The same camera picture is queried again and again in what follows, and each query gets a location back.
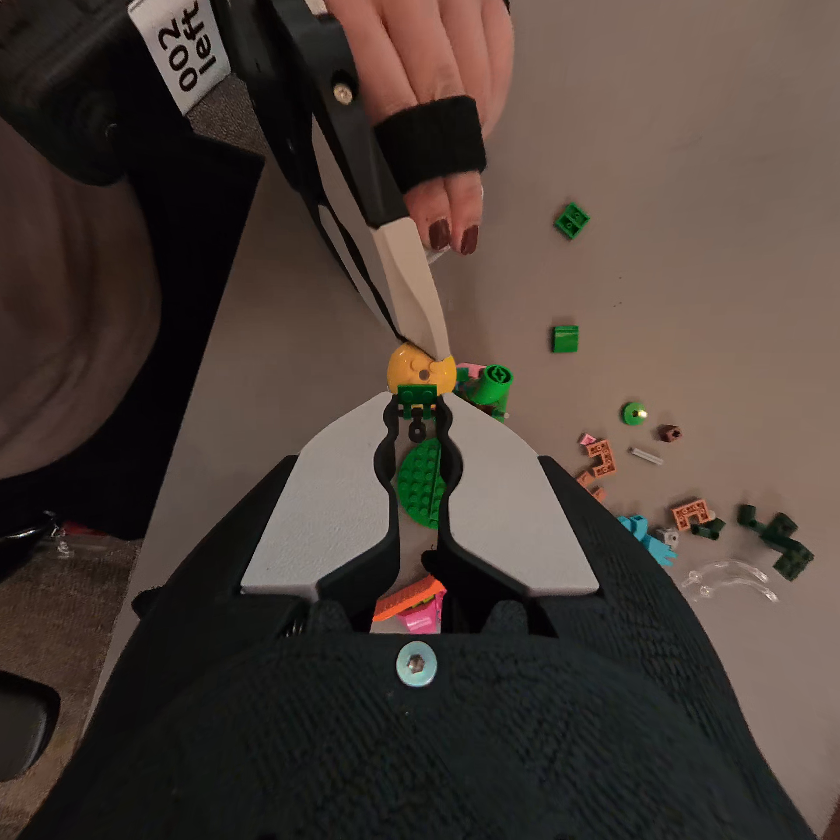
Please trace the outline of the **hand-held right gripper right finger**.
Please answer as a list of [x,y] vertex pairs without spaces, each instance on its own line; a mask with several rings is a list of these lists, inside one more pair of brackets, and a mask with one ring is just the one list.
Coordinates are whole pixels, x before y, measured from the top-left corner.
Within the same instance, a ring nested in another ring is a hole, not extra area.
[[528,599],[595,593],[598,581],[537,453],[456,396],[440,411],[449,474],[438,547]]

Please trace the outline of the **clear curved pieces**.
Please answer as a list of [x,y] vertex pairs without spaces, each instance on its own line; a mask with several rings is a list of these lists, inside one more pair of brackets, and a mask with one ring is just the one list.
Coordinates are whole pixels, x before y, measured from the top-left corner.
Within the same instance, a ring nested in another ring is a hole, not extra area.
[[770,579],[759,568],[740,560],[722,560],[692,570],[679,588],[686,599],[699,602],[710,600],[715,594],[732,587],[747,587],[770,603],[778,603],[779,596],[769,588]]

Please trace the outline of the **yellow round disc brick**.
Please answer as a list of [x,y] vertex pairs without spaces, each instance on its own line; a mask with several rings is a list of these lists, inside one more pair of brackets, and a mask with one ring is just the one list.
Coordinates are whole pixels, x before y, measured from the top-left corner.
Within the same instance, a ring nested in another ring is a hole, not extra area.
[[457,367],[450,354],[436,360],[412,343],[405,342],[395,350],[386,371],[386,383],[392,394],[400,386],[435,386],[437,394],[450,393],[457,382]]

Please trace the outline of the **person's left hand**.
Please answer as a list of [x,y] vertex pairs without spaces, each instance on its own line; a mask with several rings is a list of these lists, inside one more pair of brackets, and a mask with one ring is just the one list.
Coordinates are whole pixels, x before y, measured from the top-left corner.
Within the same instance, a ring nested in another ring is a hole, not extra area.
[[[505,108],[514,56],[510,12],[502,1],[328,1],[341,24],[375,129],[433,102],[458,107],[456,129],[434,131],[423,151],[442,154],[452,139],[486,141]],[[483,214],[481,170],[455,171],[403,193],[423,246],[475,253]]]

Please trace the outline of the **person's leg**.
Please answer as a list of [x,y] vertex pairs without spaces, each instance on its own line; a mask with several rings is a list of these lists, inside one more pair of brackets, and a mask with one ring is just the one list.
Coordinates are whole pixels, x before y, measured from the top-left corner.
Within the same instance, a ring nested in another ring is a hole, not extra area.
[[2,537],[150,524],[264,159],[192,131],[84,185],[2,122]]

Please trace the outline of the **light blue bricks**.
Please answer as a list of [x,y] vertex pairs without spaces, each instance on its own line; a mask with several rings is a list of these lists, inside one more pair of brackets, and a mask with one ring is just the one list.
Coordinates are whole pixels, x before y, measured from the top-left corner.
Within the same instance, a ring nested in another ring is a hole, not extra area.
[[679,541],[678,532],[675,529],[665,528],[651,532],[648,530],[648,520],[643,516],[618,516],[616,518],[660,566],[668,568],[674,564]]

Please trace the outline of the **dark green brick cluster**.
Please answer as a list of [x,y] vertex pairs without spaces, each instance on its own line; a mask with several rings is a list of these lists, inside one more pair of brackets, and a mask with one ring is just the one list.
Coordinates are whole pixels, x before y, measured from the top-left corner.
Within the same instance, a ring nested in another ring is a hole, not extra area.
[[[794,582],[814,560],[813,552],[795,538],[799,529],[797,523],[782,511],[776,512],[770,520],[762,521],[754,505],[741,503],[736,508],[736,523],[758,537],[764,548],[775,552],[772,571],[783,581]],[[771,581],[770,575],[763,572]]]

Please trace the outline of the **green clip plate brick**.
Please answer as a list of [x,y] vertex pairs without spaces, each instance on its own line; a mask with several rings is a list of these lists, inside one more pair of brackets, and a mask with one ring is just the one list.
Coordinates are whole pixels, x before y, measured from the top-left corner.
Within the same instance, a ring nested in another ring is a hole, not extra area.
[[434,383],[399,385],[396,395],[405,420],[414,417],[416,408],[421,410],[422,419],[428,420],[436,405],[437,386]]

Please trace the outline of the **green plant brick model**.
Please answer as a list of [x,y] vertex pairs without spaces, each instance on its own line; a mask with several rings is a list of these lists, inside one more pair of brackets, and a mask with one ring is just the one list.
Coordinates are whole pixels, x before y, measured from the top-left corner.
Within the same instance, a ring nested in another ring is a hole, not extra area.
[[[494,420],[504,424],[508,418],[508,395],[513,373],[502,364],[459,364],[454,394]],[[414,418],[421,417],[415,409]],[[429,437],[405,456],[396,477],[398,499],[407,515],[417,524],[437,530],[440,501],[445,482],[440,475],[441,447]]]

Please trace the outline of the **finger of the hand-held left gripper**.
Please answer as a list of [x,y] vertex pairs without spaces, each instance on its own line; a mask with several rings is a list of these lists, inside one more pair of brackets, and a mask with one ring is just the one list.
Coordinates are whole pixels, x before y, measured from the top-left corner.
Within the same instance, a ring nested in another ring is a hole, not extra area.
[[413,220],[372,228],[371,236],[382,263],[395,333],[443,361],[450,355],[445,315]]
[[380,233],[368,224],[315,117],[311,142],[329,216],[352,265],[353,283],[374,316],[402,343],[403,271],[395,258],[391,227]]

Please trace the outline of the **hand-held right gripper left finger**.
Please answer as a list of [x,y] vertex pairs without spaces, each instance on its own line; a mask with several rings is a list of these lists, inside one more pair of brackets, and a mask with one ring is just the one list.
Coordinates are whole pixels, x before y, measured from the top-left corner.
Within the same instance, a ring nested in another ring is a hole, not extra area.
[[391,400],[389,392],[375,395],[302,448],[241,579],[243,593],[314,600],[330,573],[385,538],[390,502],[374,456]]

